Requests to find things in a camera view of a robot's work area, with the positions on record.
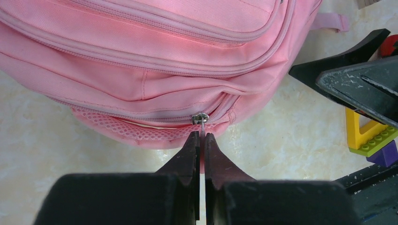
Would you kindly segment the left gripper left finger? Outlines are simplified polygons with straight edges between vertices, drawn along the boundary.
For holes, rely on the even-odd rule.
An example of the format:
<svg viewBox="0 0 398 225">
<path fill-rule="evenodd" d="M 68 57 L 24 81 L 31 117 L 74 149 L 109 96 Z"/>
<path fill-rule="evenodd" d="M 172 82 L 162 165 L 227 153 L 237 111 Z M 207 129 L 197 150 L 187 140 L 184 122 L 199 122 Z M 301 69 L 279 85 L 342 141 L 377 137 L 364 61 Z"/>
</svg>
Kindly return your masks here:
<svg viewBox="0 0 398 225">
<path fill-rule="evenodd" d="M 200 183 L 200 136 L 189 134 L 183 147 L 156 174 L 167 175 L 175 182 L 167 193 L 172 221 L 198 221 Z"/>
</svg>

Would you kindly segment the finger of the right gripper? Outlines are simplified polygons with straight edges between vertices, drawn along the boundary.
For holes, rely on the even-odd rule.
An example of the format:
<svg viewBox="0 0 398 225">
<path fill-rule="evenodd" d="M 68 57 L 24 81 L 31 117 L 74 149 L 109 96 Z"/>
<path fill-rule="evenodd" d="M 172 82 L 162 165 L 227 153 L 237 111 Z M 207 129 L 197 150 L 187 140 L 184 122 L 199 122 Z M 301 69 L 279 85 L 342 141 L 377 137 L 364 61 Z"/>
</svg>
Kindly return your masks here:
<svg viewBox="0 0 398 225">
<path fill-rule="evenodd" d="M 354 109 L 397 128 L 397 56 L 325 71 L 316 85 Z"/>
<path fill-rule="evenodd" d="M 289 75 L 329 100 L 353 109 L 354 106 L 351 104 L 321 90 L 316 85 L 317 77 L 327 70 L 367 62 L 389 35 L 388 29 L 374 30 L 354 47 L 341 54 L 292 66 Z"/>
</svg>

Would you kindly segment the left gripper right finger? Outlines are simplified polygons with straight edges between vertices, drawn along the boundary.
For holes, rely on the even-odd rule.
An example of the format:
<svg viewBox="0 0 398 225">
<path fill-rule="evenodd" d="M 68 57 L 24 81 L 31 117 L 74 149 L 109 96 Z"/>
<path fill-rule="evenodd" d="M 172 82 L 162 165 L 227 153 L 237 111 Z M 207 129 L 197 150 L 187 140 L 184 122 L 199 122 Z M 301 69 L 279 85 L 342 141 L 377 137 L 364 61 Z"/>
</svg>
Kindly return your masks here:
<svg viewBox="0 0 398 225">
<path fill-rule="evenodd" d="M 206 193 L 206 224 L 228 225 L 227 182 L 255 181 L 241 170 L 219 148 L 214 134 L 204 138 L 204 174 Z"/>
</svg>

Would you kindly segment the pink student backpack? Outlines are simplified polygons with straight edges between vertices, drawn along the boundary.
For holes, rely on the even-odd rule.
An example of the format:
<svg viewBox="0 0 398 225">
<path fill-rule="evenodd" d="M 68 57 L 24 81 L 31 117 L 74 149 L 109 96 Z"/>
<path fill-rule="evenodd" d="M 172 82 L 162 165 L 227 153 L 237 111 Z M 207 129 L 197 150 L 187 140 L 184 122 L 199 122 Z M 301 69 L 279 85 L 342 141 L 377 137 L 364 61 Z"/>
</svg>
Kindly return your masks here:
<svg viewBox="0 0 398 225">
<path fill-rule="evenodd" d="M 349 30 L 319 0 L 3 0 L 0 68 L 86 126 L 150 149 L 260 111 L 310 30 Z"/>
</svg>

